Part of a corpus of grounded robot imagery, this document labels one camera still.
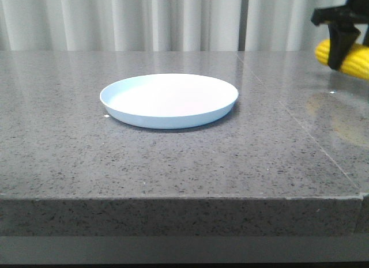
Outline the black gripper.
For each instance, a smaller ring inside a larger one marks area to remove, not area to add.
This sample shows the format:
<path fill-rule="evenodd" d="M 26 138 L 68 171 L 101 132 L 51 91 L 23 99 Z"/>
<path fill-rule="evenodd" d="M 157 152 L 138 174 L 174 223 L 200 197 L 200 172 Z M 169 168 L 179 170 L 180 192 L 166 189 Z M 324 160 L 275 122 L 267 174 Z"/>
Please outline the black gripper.
<path fill-rule="evenodd" d="M 311 22 L 328 25 L 330 50 L 328 66 L 339 70 L 360 35 L 356 24 L 368 24 L 368 0 L 347 0 L 341 6 L 314 9 Z"/>

